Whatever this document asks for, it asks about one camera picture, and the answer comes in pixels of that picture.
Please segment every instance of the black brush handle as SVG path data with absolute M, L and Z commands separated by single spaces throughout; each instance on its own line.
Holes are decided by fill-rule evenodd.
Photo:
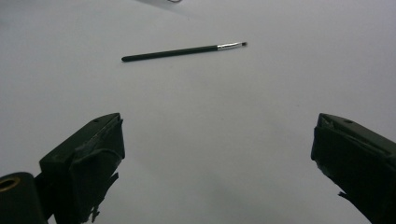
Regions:
M 169 50 L 169 51 L 156 52 L 156 53 L 125 56 L 121 59 L 123 62 L 127 63 L 127 62 L 139 61 L 139 60 L 172 57 L 172 56 L 186 55 L 193 53 L 203 53 L 203 52 L 216 51 L 216 50 L 218 50 L 218 46 L 208 46 L 208 47 L 200 47 L 193 49 L 176 49 L 176 50 Z

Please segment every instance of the white table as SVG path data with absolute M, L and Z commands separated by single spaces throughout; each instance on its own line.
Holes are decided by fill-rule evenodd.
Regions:
M 396 140 L 396 2 L 0 0 L 0 176 L 120 112 L 96 223 L 369 223 L 310 160 L 318 113 Z M 222 52 L 126 55 L 247 41 Z

